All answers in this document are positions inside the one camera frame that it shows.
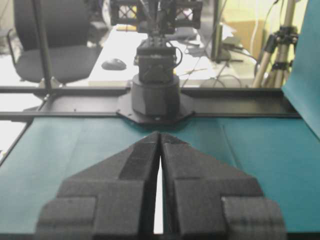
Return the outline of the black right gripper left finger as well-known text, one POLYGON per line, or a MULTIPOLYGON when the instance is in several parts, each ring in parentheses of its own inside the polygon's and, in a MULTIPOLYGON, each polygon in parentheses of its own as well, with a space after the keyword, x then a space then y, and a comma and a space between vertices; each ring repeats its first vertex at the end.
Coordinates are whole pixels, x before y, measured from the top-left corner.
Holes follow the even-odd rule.
POLYGON ((158 132, 62 181, 38 217, 38 235, 151 235, 158 132))

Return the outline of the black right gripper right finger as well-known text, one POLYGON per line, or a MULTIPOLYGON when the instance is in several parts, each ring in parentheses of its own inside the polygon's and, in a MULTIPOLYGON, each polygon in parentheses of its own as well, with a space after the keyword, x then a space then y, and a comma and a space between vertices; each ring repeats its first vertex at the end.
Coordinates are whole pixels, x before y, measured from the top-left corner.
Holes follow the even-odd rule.
POLYGON ((258 180, 163 133, 162 172, 168 230, 178 235, 284 235, 278 204, 258 180))

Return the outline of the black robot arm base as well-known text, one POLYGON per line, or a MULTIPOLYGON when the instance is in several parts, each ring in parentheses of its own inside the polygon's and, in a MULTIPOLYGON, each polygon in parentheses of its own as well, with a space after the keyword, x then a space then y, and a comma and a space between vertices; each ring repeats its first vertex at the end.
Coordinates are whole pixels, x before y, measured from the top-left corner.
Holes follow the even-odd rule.
POLYGON ((112 25, 136 26, 147 34, 136 49, 138 74, 130 91, 117 101, 116 113, 144 125, 173 124, 195 113, 192 97, 181 93, 174 69, 182 62, 167 35, 177 28, 201 26, 203 4, 198 0, 111 0, 112 25))

